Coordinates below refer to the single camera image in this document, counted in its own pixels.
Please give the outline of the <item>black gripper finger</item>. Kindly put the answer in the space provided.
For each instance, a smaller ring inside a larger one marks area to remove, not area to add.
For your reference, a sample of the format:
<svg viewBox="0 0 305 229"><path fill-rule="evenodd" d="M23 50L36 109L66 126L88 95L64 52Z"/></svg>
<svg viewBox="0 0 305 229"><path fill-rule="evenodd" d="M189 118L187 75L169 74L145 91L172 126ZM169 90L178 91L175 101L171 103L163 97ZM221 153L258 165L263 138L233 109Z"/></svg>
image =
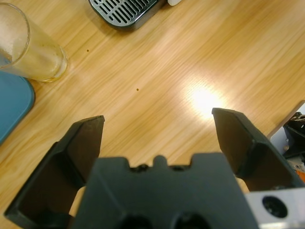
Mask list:
<svg viewBox="0 0 305 229"><path fill-rule="evenodd" d="M19 227L69 227L74 199L100 154L104 122L99 115L73 123L36 166L4 217Z"/></svg>
<svg viewBox="0 0 305 229"><path fill-rule="evenodd" d="M250 191L300 188L305 184L267 137L241 112L213 108L221 151Z"/></svg>

